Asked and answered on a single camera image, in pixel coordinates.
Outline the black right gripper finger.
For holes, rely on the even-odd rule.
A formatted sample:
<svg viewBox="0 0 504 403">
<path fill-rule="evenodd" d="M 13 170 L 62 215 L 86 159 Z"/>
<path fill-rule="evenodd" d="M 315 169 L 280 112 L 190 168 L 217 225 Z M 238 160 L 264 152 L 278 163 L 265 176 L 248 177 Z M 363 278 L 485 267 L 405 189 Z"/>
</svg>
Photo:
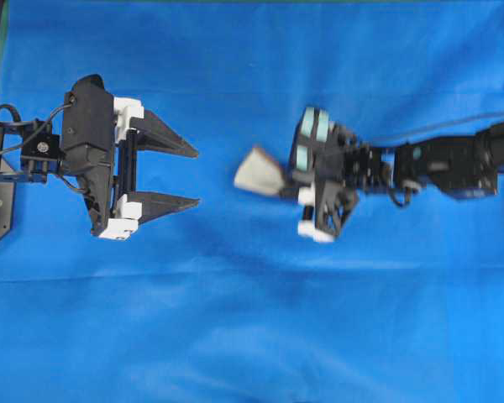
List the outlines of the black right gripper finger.
<svg viewBox="0 0 504 403">
<path fill-rule="evenodd" d="M 278 193 L 278 197 L 295 200 L 313 200 L 315 199 L 314 184 L 310 186 L 285 186 Z"/>
</svg>

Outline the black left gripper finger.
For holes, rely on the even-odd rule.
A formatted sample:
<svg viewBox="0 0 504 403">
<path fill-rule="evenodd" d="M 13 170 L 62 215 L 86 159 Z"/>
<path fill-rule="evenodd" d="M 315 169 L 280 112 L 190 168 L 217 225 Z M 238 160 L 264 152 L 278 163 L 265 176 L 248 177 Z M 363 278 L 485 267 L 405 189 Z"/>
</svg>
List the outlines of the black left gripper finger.
<svg viewBox="0 0 504 403">
<path fill-rule="evenodd" d="M 200 200 L 156 192 L 132 191 L 128 194 L 128 201 L 141 204 L 139 225 L 142 225 L 157 218 L 196 207 Z"/>
<path fill-rule="evenodd" d="M 187 158 L 199 155 L 192 145 L 150 110 L 145 109 L 142 118 L 131 118 L 129 126 L 137 131 L 135 138 L 138 151 L 155 151 Z"/>
</svg>

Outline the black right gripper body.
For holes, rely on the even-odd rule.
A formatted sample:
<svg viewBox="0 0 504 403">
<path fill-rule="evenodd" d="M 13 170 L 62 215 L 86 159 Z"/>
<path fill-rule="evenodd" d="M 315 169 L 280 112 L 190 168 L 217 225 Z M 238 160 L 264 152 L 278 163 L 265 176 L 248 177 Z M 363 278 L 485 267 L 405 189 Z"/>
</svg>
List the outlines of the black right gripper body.
<svg viewBox="0 0 504 403">
<path fill-rule="evenodd" d="M 290 178 L 303 206 L 297 233 L 317 243 L 331 243 L 359 202 L 345 178 L 345 153 L 356 137 L 328 112 L 306 107 L 297 124 L 290 156 Z"/>
</svg>

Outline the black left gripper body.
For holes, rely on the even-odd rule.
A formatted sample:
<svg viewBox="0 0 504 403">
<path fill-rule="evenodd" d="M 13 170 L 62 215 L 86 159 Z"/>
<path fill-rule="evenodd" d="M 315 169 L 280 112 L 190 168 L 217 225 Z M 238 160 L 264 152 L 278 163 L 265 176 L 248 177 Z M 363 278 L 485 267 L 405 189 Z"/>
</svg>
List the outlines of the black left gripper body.
<svg viewBox="0 0 504 403">
<path fill-rule="evenodd" d="M 115 97 L 104 88 L 100 75 L 78 80 L 66 94 L 71 103 L 63 114 L 61 149 L 65 153 L 60 170 L 76 178 L 98 238 L 126 240 L 139 229 L 142 206 L 118 197 L 118 212 L 112 213 L 114 156 L 127 139 L 132 118 L 144 117 L 142 102 Z"/>
</svg>

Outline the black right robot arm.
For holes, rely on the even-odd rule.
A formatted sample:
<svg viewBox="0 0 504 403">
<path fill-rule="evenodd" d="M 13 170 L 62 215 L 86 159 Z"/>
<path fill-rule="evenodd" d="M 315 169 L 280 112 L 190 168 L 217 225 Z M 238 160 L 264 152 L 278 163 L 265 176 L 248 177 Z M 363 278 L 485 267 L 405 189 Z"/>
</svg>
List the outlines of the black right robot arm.
<svg viewBox="0 0 504 403">
<path fill-rule="evenodd" d="M 471 135 L 375 146 L 320 108 L 307 107 L 291 145 L 289 167 L 275 194 L 303 205 L 298 232 L 332 242 L 361 192 L 384 194 L 399 208 L 428 185 L 457 200 L 497 193 L 504 174 L 504 122 Z"/>
</svg>

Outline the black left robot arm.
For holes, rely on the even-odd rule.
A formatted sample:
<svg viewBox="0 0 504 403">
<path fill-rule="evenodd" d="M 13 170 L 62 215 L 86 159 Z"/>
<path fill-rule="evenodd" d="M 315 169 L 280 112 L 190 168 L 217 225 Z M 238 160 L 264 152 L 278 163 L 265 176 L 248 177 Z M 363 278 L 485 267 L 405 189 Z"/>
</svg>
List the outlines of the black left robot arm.
<svg viewBox="0 0 504 403">
<path fill-rule="evenodd" d="M 108 92 L 98 74 L 79 79 L 45 120 L 24 120 L 13 105 L 0 105 L 0 185 L 56 177 L 82 197 L 97 238 L 126 240 L 144 223 L 198 205 L 138 190 L 141 151 L 198 156 L 139 99 Z"/>
</svg>

